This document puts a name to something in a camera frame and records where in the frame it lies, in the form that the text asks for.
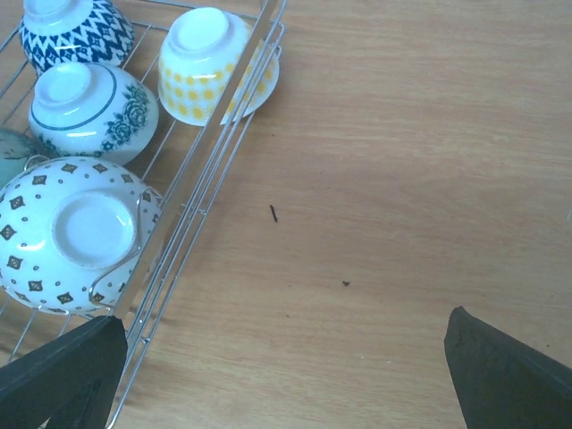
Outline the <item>red geometric patterned bowl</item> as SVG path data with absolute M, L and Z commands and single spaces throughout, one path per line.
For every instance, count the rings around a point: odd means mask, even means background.
M 121 65 L 135 29 L 108 0 L 28 0 L 18 28 L 24 54 L 38 76 L 62 63 Z

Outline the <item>blue floral white bowl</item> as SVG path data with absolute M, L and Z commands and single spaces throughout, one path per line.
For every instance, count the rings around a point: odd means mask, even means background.
M 29 129 L 57 156 L 93 156 L 126 165 L 151 142 L 156 96 L 124 69 L 64 63 L 41 74 L 29 106 Z

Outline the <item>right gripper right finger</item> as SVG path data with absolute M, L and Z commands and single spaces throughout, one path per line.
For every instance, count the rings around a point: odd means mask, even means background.
M 455 307 L 444 352 L 468 428 L 569 428 L 571 368 Z

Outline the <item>plain mint green bowl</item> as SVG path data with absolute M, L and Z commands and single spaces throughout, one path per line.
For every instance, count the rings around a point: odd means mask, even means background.
M 1 187 L 22 173 L 24 165 L 33 156 L 55 157 L 37 140 L 5 127 L 1 128 Z

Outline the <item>blue yellow patterned bowl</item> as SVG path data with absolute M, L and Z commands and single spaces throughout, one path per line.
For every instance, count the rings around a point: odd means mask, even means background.
M 158 60 L 158 94 L 175 119 L 202 127 L 213 113 L 252 33 L 233 13 L 199 7 L 180 15 L 169 28 Z M 271 96 L 280 65 L 276 53 L 259 42 L 221 120 L 232 112 L 248 116 Z

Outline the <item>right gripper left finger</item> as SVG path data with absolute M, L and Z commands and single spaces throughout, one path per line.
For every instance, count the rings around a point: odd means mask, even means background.
M 104 428 L 126 361 L 122 320 L 101 315 L 1 368 L 3 428 Z

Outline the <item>red white patterned bowl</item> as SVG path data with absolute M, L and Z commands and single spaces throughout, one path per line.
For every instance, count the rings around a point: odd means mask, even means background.
M 70 156 L 1 190 L 1 289 L 56 315 L 111 309 L 161 214 L 162 196 L 124 167 Z

